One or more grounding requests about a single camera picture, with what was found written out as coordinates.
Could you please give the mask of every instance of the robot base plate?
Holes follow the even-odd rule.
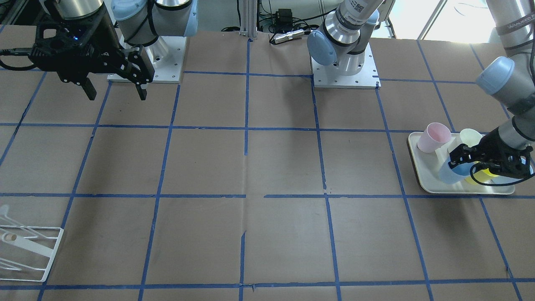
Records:
[[[323,66],[311,58],[314,86],[317,88],[346,89],[375,89],[377,86],[380,87],[381,81],[369,44],[366,46],[365,55],[366,59],[362,70],[353,76],[341,75],[333,65]]]
[[[436,152],[426,154],[418,149],[416,144],[422,136],[421,132],[414,132],[409,135],[408,146],[412,158],[412,163],[416,170],[416,177],[420,186],[429,193],[439,194],[512,194],[515,192],[514,186],[490,187],[483,185],[472,185],[462,180],[453,185],[442,182],[438,177],[438,171],[448,156],[448,146],[446,143]],[[452,140],[458,134],[452,133]]]
[[[182,80],[187,38],[183,36],[162,36],[162,38],[169,47],[169,54],[153,64],[155,73],[152,82],[179,84]],[[117,74],[110,74],[108,80],[129,82]]]

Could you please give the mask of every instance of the white cup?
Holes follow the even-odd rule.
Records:
[[[461,144],[466,144],[469,147],[476,146],[479,144],[479,141],[481,141],[482,137],[483,135],[476,130],[464,129],[448,146],[448,153],[451,153],[457,146]]]
[[[418,149],[424,153],[432,153],[452,139],[452,133],[448,127],[438,123],[430,123],[420,136]]]

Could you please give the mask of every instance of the light blue joint cap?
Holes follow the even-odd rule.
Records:
[[[368,19],[368,21],[366,21],[366,24],[377,25],[377,21],[379,21],[379,11],[375,10],[375,12],[373,12],[373,14],[371,14],[371,16]]]
[[[500,56],[483,70],[477,77],[476,83],[485,93],[494,95],[505,86],[514,70],[515,62],[510,58]]]
[[[184,36],[194,36],[197,34],[197,28],[199,26],[198,14],[197,14],[197,0],[193,0],[192,8],[189,11],[188,24],[184,31]]]
[[[117,21],[124,21],[140,12],[147,4],[147,0],[113,0],[111,11]]]
[[[337,60],[336,51],[329,39],[320,31],[312,31],[307,39],[310,56],[320,65],[327,66]]]

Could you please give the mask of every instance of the yellow cup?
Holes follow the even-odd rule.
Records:
[[[497,177],[497,175],[492,174],[488,169],[480,170],[476,172],[473,176],[474,178],[476,178],[476,180],[480,181],[481,183],[484,183],[488,180],[492,180],[493,178]],[[470,176],[464,180],[472,185],[479,185]]]

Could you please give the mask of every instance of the plastic cup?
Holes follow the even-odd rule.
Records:
[[[459,175],[455,173],[448,165],[449,159],[442,164],[438,171],[438,177],[439,179],[446,183],[446,184],[455,184],[457,182],[460,182],[466,178],[466,176]]]
[[[448,146],[448,153],[451,153],[457,146],[461,144],[466,144],[469,147],[478,145],[481,141],[481,138],[483,138],[483,135],[481,135],[478,131],[473,129],[464,129]]]
[[[488,169],[480,170],[476,172],[473,176],[474,178],[476,178],[476,180],[480,181],[481,183],[484,183],[488,180],[492,180],[495,177],[498,177],[498,175],[492,174]],[[472,177],[467,177],[465,181],[472,185],[479,185],[476,183],[476,181],[472,179]]]
[[[420,136],[418,149],[424,153],[432,153],[452,139],[452,133],[448,127],[438,123],[430,123]]]

